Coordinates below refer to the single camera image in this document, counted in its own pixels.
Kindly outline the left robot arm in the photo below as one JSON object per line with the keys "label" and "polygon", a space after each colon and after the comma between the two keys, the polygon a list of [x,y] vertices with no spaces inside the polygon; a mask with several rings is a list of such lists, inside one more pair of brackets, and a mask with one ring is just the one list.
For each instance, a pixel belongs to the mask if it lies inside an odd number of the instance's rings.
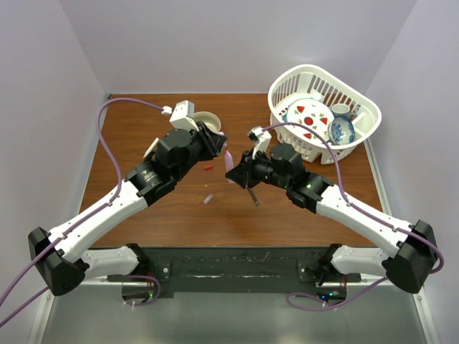
{"label": "left robot arm", "polygon": [[137,244],[93,250],[103,235],[172,192],[198,162],[210,161],[227,139],[202,121],[196,129],[172,129],[157,138],[139,163],[110,193],[66,224],[28,236],[32,261],[53,295],[62,296],[84,280],[126,275],[143,280],[150,259]]}

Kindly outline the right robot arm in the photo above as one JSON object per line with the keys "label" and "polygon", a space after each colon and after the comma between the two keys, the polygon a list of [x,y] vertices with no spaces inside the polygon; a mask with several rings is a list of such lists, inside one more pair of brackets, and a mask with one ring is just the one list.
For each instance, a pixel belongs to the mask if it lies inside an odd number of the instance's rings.
{"label": "right robot arm", "polygon": [[269,153],[245,151],[226,177],[242,188],[259,183],[281,188],[295,206],[333,219],[374,244],[366,248],[332,244],[313,268],[322,282],[370,274],[416,294],[440,260],[429,224],[396,219],[342,193],[331,180],[307,170],[289,144],[276,145]]}

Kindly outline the pink highlighter pen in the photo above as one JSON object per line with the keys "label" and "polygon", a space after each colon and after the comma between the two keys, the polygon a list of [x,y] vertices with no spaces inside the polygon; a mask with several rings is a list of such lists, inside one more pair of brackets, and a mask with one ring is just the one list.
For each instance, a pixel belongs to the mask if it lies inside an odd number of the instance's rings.
{"label": "pink highlighter pen", "polygon": [[226,150],[225,150],[225,153],[224,153],[224,164],[225,164],[226,172],[229,172],[229,171],[231,171],[231,170],[234,168],[233,157],[232,157],[232,154],[230,153],[230,150],[229,150],[229,149],[226,149]]}

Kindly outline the white red marker pen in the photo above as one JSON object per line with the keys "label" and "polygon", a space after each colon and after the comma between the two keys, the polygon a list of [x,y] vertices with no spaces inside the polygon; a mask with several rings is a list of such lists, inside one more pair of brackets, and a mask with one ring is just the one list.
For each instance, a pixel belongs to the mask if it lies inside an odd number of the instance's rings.
{"label": "white red marker pen", "polygon": [[156,145],[159,142],[159,138],[155,138],[153,142],[150,144],[150,146],[147,148],[146,152],[143,154],[143,158],[146,158],[156,147]]}

